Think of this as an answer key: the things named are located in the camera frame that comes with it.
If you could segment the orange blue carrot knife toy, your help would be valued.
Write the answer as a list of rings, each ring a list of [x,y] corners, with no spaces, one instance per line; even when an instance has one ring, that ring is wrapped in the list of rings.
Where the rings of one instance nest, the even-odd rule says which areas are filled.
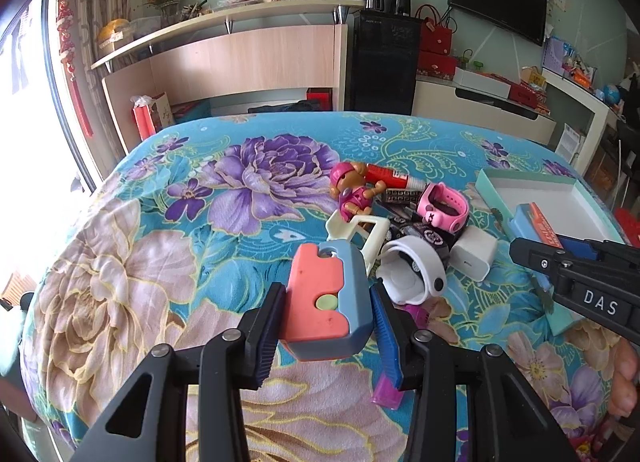
[[[548,220],[542,214],[535,202],[518,204],[513,217],[508,221],[508,236],[511,241],[523,238],[539,242],[554,248],[562,248],[560,239],[553,231]],[[546,314],[554,313],[554,301],[552,300],[552,284],[549,279],[540,272],[526,268],[529,278],[532,279],[534,289],[541,300]]]

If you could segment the white power adapter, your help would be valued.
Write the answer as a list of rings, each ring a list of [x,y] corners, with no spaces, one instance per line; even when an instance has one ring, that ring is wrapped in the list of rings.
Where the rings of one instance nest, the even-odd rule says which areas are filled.
[[[475,282],[486,279],[498,248],[498,240],[483,229],[467,226],[451,248],[449,263]]]

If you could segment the pink kids smartwatch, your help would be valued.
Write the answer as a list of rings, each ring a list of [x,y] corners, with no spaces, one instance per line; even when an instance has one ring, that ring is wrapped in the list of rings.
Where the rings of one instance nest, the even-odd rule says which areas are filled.
[[[469,202],[456,189],[435,182],[426,187],[416,211],[427,225],[456,234],[468,219]]]

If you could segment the purple lighter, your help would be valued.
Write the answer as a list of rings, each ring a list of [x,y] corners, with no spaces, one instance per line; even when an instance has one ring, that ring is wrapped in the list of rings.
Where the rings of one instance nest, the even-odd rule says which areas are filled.
[[[419,329],[427,328],[428,312],[425,308],[418,305],[406,305],[401,307],[401,310],[408,312]],[[382,373],[373,389],[371,401],[379,407],[395,411],[399,409],[403,399],[404,392],[398,390],[396,376],[390,376],[386,372]]]

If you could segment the white wrist device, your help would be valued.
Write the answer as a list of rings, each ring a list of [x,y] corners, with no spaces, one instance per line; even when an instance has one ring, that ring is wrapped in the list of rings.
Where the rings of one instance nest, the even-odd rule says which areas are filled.
[[[407,236],[386,243],[375,275],[396,305],[422,305],[446,289],[444,264],[425,240]]]

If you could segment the black toy car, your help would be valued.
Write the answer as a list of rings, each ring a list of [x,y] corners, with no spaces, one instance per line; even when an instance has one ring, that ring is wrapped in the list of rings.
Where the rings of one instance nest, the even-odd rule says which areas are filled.
[[[409,236],[420,238],[434,248],[444,264],[448,263],[451,247],[457,239],[456,236],[427,225],[425,222],[414,222],[411,219],[397,215],[390,215],[388,219],[390,220],[390,231],[387,233],[388,240],[397,240]]]

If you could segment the white hair claw clip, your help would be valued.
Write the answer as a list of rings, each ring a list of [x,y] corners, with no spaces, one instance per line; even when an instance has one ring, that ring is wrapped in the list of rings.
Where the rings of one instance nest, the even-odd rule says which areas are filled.
[[[326,221],[328,240],[346,240],[360,249],[367,274],[370,274],[378,259],[378,254],[390,236],[390,221],[385,217],[358,214],[349,222],[335,211]]]

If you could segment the white cardboard carton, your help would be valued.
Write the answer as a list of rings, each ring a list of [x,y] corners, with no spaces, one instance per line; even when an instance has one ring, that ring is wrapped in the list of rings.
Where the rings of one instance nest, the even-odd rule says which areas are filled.
[[[573,164],[579,152],[582,151],[584,141],[585,135],[582,132],[574,130],[574,128],[568,124],[564,124],[562,134],[555,148],[555,153],[567,163]]]

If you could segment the black chair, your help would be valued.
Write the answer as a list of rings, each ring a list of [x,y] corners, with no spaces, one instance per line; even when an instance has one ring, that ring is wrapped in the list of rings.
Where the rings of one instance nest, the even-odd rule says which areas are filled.
[[[639,131],[620,118],[615,133],[604,136],[601,146],[616,165],[616,178],[606,204],[611,210],[625,205],[629,186],[639,182]]]

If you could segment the red lighter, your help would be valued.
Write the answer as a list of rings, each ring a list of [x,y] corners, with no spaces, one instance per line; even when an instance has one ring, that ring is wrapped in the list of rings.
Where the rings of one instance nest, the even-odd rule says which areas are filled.
[[[399,173],[392,168],[367,164],[366,170],[364,178],[369,184],[375,185],[377,182],[384,182],[387,189],[424,191],[427,186],[425,180]]]

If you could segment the white flat box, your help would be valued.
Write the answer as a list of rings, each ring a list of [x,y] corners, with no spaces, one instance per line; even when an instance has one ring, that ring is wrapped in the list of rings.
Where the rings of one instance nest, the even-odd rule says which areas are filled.
[[[460,87],[484,92],[486,95],[501,99],[508,99],[511,85],[504,81],[496,80],[491,76],[468,70],[456,68],[454,82]]]

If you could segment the red gift box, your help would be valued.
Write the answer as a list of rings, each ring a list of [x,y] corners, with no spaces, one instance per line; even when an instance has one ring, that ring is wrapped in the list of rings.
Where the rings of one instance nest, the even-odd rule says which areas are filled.
[[[418,73],[451,81],[457,70],[457,60],[448,55],[435,54],[421,50],[418,59]]]

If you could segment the red white paper bag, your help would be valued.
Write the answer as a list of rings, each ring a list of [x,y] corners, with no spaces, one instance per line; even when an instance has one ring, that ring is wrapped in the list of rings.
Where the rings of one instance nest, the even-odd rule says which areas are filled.
[[[155,97],[132,96],[130,100],[134,122],[142,140],[175,124],[168,97],[164,92]]]

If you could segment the wooden shelf cabinet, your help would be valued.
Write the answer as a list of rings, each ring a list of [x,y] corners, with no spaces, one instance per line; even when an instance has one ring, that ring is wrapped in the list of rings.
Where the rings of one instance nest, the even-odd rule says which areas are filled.
[[[131,97],[162,92],[175,104],[277,89],[328,88],[332,104],[345,105],[349,14],[361,0],[285,0],[233,7],[183,21],[122,46],[92,64],[104,69],[101,84],[120,144],[140,144]],[[299,14],[330,14],[333,24],[276,26],[235,31],[243,21]],[[224,26],[222,35],[180,45],[115,69],[117,59],[200,31]]]

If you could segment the red chinese knot decoration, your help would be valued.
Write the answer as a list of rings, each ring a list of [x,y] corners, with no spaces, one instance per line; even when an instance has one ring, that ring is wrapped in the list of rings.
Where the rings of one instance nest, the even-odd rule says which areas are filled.
[[[72,104],[82,134],[86,138],[92,138],[92,126],[84,104],[82,103],[76,78],[76,68],[74,63],[75,44],[73,43],[72,33],[70,32],[73,24],[74,14],[72,7],[70,6],[70,0],[56,0],[55,26],[58,30],[58,40],[60,41],[58,56],[60,57],[65,71],[67,85],[70,89],[70,98],[72,98]]]

